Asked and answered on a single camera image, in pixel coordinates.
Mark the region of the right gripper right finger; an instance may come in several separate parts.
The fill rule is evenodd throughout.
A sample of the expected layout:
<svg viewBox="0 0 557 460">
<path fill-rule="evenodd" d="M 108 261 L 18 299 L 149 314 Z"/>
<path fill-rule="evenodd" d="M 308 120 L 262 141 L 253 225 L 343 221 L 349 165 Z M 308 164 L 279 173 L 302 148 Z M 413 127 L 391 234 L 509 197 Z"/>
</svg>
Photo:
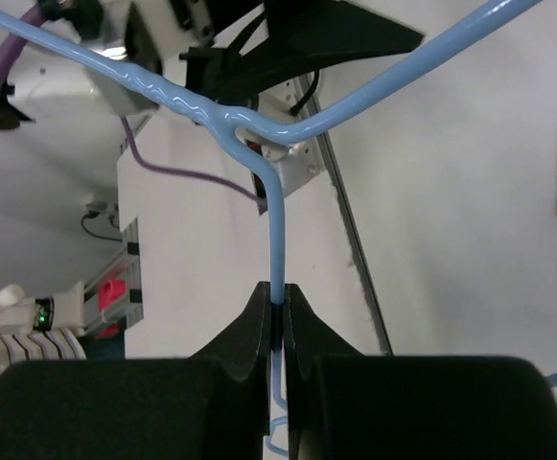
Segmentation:
<svg viewBox="0 0 557 460">
<path fill-rule="evenodd" d="M 510 356 L 367 356 L 288 285 L 293 459 L 557 459 L 557 402 Z"/>
</svg>

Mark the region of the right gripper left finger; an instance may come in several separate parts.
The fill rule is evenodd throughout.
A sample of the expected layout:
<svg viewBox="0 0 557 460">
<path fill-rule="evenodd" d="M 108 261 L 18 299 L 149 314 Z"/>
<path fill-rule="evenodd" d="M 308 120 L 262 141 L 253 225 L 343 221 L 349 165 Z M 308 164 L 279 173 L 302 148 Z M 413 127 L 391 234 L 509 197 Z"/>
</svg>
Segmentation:
<svg viewBox="0 0 557 460">
<path fill-rule="evenodd" d="M 186 358 L 16 363 L 0 376 L 0 459 L 259 459 L 270 329 L 261 283 Z"/>
</svg>

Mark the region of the light blue wire hanger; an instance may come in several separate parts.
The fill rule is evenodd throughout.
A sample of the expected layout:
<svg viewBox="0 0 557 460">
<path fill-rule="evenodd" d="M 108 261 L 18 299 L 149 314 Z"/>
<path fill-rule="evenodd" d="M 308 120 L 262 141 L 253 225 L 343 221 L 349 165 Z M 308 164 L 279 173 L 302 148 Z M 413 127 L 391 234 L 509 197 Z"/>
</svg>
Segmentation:
<svg viewBox="0 0 557 460">
<path fill-rule="evenodd" d="M 370 82 L 311 117 L 293 123 L 275 121 L 243 106 L 217 103 L 137 64 L 117 62 L 86 50 L 3 11 L 0 11 L 0 29 L 73 60 L 172 113 L 200 124 L 226 154 L 258 174 L 267 189 L 271 299 L 275 303 L 284 303 L 287 221 L 279 175 L 268 161 L 246 149 L 240 132 L 247 130 L 282 146 L 322 136 L 392 97 L 536 5 L 534 1 L 488 1 Z"/>
</svg>

